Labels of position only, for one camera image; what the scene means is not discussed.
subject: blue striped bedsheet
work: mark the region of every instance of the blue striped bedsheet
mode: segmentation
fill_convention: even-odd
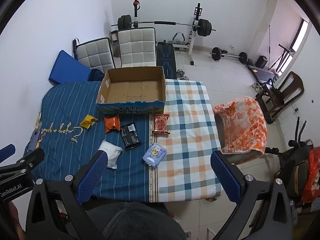
[[[45,157],[32,171],[34,179],[59,181],[68,174],[76,174],[104,139],[124,149],[119,131],[105,134],[104,115],[95,103],[100,84],[98,81],[64,83],[51,88],[44,96],[39,146]],[[87,114],[99,119],[88,130],[80,127]],[[120,125],[130,122],[135,122],[142,144],[119,155],[117,169],[106,169],[93,194],[121,201],[149,202],[149,166],[142,161],[149,148],[149,115],[120,115]]]

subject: white packet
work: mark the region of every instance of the white packet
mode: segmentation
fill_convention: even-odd
[[[107,153],[108,155],[108,168],[116,169],[117,164],[116,161],[120,155],[120,153],[123,151],[121,147],[115,146],[112,143],[107,142],[106,140],[103,140],[99,149]]]

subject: open cardboard box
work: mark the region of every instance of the open cardboard box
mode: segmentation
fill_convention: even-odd
[[[164,102],[165,77],[160,66],[107,70],[96,100],[105,114],[163,114]]]

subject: white cushioned chair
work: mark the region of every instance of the white cushioned chair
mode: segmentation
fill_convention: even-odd
[[[121,67],[156,66],[155,28],[135,28],[118,32]]]
[[[108,37],[77,45],[74,57],[88,68],[99,69],[103,73],[116,67]]]

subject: window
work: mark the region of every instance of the window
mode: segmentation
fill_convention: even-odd
[[[297,52],[298,48],[300,47],[303,37],[306,34],[307,28],[308,28],[308,22],[305,21],[304,19],[301,19],[301,23],[299,25],[297,34],[294,37],[290,48],[288,49],[288,51],[291,51],[291,52],[290,53],[288,51],[284,52],[283,57],[279,63],[279,66],[276,69],[276,71],[279,73],[279,76],[282,75],[282,73],[286,70],[289,63],[293,59],[292,55],[294,55],[294,53]]]

